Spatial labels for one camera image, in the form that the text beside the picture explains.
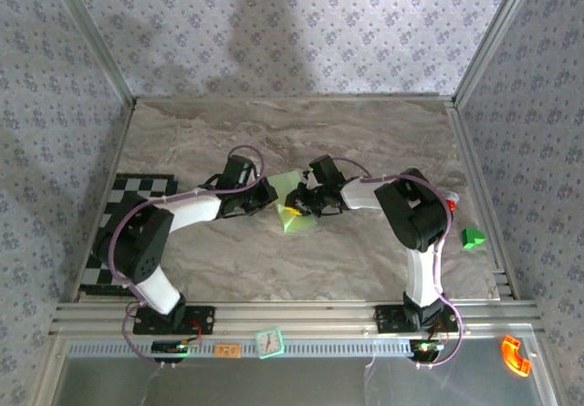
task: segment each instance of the small clock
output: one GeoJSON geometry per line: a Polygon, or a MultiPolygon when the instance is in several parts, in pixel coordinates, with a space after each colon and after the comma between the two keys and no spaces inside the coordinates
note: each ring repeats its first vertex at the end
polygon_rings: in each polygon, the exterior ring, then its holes
{"type": "Polygon", "coordinates": [[[260,359],[271,358],[284,353],[284,340],[279,328],[269,328],[255,334],[255,345],[260,359]]]}

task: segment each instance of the black and white checkerboard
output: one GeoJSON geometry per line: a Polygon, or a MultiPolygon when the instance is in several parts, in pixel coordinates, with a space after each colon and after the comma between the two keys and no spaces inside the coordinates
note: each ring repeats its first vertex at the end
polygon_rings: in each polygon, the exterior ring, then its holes
{"type": "MultiPolygon", "coordinates": [[[[121,202],[125,192],[137,192],[144,198],[161,197],[163,195],[176,194],[177,186],[178,182],[174,180],[173,175],[118,173],[109,193],[108,203],[101,217],[99,227],[106,225],[113,209],[116,204],[121,202]]],[[[81,278],[79,291],[88,295],[128,295],[128,291],[113,279],[108,267],[103,265],[94,255],[89,256],[81,278]]]]}

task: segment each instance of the marble surface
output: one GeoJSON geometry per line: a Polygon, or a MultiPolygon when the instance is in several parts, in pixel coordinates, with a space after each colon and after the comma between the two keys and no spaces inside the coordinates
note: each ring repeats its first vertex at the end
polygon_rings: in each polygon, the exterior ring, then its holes
{"type": "MultiPolygon", "coordinates": [[[[118,170],[172,173],[183,192],[220,172],[238,144],[263,152],[269,174],[304,170],[325,153],[359,161],[374,175],[417,167],[461,197],[443,254],[446,295],[497,297],[486,250],[461,247],[462,229],[478,223],[441,104],[139,102],[118,170]]],[[[358,174],[344,162],[339,167],[358,174]]],[[[405,249],[385,216],[371,210],[321,218],[291,234],[282,232],[275,207],[186,227],[169,237],[162,268],[189,300],[399,300],[407,279],[405,249]]]]}

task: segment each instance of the orange label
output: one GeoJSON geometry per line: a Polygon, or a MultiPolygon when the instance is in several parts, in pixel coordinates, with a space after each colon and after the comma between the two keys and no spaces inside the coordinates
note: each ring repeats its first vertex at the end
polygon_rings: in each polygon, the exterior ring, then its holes
{"type": "Polygon", "coordinates": [[[214,355],[216,358],[241,358],[241,344],[217,344],[214,355]]]}

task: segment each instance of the patterned wall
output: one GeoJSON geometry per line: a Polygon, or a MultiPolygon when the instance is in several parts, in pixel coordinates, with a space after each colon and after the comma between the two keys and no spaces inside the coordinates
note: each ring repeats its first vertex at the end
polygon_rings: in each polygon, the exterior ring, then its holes
{"type": "Polygon", "coordinates": [[[527,0],[464,116],[519,280],[584,404],[584,0],[527,0]]]}
{"type": "Polygon", "coordinates": [[[0,0],[0,404],[21,404],[123,129],[60,0],[0,0]]]}
{"type": "Polygon", "coordinates": [[[454,93],[501,0],[84,0],[137,96],[454,93]]]}

